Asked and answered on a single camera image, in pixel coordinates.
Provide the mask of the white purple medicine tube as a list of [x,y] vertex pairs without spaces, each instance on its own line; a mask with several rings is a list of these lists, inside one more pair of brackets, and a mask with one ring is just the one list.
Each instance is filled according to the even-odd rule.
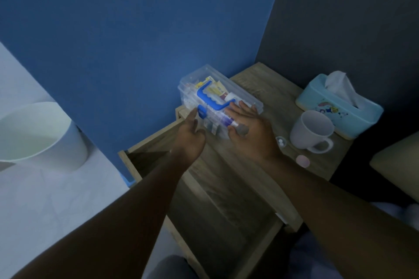
[[222,114],[222,115],[216,115],[214,117],[214,123],[216,123],[217,125],[221,125],[224,127],[228,127],[228,126],[233,126],[233,127],[238,127],[239,124],[233,120],[232,118],[230,118],[229,116]]

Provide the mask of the wooden bedside table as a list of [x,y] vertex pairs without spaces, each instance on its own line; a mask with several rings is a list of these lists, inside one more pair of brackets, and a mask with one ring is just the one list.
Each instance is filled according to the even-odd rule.
[[[293,124],[302,113],[302,110],[295,104],[302,89],[262,63],[257,63],[234,75],[232,81],[264,104],[262,115],[270,120],[274,133],[288,140]],[[175,134],[188,113],[189,111],[184,106],[176,108],[177,120],[175,122],[128,150],[118,153],[136,182],[141,181],[167,158],[173,146]],[[352,141],[343,139],[337,134],[333,134],[331,139],[334,147],[325,154],[319,155],[306,150],[298,150],[290,142],[282,149],[282,152],[292,160],[300,154],[307,156],[311,162],[308,170],[325,180],[330,180],[352,144]],[[289,228],[297,232],[303,220],[284,191],[258,165],[238,155],[230,141],[229,145],[228,155],[234,152],[238,160],[244,160],[245,164],[250,165],[250,169],[245,169],[244,173],[240,173],[239,176],[273,209],[274,213],[279,214]]]

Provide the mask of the white waste bin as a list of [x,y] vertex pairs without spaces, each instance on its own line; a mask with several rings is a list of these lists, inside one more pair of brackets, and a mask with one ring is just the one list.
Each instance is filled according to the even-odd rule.
[[70,173],[88,158],[79,129],[56,102],[23,106],[0,119],[0,162]]

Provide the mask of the white mug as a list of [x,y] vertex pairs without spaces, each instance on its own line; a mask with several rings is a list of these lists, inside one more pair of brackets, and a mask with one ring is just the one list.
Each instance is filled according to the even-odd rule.
[[303,112],[295,122],[290,133],[290,142],[297,149],[324,154],[334,147],[330,139],[334,129],[335,126],[327,116],[308,110]]

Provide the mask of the person's right forearm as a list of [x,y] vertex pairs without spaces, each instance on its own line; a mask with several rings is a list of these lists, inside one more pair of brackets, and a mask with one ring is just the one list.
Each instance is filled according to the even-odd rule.
[[280,155],[260,166],[345,279],[419,279],[419,231]]

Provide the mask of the beige cushion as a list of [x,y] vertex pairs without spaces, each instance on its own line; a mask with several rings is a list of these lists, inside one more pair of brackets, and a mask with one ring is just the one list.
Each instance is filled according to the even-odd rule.
[[369,165],[419,204],[419,131],[376,153]]

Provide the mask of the light blue tissue box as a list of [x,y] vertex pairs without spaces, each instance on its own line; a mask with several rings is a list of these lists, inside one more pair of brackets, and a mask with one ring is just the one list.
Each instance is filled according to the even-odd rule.
[[335,132],[344,139],[353,140],[375,125],[384,109],[379,104],[358,94],[360,107],[354,107],[326,90],[328,75],[317,75],[297,97],[296,105],[304,111],[315,110],[326,115],[335,126]]

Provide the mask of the wooden drawer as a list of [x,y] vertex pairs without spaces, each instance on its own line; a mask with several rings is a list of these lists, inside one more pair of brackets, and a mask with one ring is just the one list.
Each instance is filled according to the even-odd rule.
[[229,141],[206,145],[183,174],[164,225],[200,279],[247,279],[283,226],[239,176],[250,165],[228,155]]

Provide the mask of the clear storage box blue handle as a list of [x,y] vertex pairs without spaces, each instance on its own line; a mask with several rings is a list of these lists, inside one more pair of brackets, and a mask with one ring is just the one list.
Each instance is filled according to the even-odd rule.
[[[214,123],[214,117],[227,115],[225,108],[230,102],[238,105],[239,101],[244,101],[249,107],[255,106],[259,114],[264,110],[262,102],[210,65],[184,76],[179,82],[178,90],[186,109],[190,111],[197,107],[196,118],[199,125],[221,139],[229,139],[228,129]],[[239,124],[237,131],[244,134],[247,129]]]

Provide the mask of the white tissue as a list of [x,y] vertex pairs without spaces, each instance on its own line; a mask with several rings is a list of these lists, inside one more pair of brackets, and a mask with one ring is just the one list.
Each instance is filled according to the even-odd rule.
[[345,72],[337,70],[330,73],[326,77],[325,88],[350,105],[357,108],[360,107],[361,103],[358,94]]

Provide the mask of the person's left hand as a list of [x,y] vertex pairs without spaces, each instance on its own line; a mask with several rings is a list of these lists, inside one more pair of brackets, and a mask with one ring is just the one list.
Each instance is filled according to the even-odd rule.
[[194,134],[187,134],[185,132],[185,120],[180,126],[174,145],[171,149],[171,154],[187,166],[197,160],[201,155],[206,144],[206,136],[202,137]]

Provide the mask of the person's right hand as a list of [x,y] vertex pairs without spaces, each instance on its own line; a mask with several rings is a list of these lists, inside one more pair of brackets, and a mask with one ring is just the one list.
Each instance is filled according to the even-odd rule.
[[225,108],[225,113],[238,124],[247,127],[246,134],[241,143],[233,143],[237,150],[259,165],[281,155],[275,135],[268,119],[259,115],[255,106],[251,107],[251,117],[242,117],[238,113],[239,104],[231,102]]

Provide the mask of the person's light patterned garment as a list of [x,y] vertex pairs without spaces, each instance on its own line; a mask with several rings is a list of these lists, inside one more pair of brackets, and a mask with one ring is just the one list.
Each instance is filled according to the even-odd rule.
[[[419,231],[418,203],[406,208],[386,202],[371,202],[371,204]],[[291,249],[284,279],[343,279],[343,277],[326,256],[314,235],[307,232]]]

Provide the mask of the person's left forearm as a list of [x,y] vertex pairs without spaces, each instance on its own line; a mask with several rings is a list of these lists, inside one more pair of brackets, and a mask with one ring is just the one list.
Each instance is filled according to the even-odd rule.
[[12,279],[142,279],[181,176],[199,157],[170,156]]

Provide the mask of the person's grey trouser leg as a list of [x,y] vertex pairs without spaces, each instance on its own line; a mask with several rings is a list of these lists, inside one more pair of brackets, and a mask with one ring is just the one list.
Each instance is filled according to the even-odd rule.
[[145,279],[199,279],[188,261],[179,255],[161,260]]

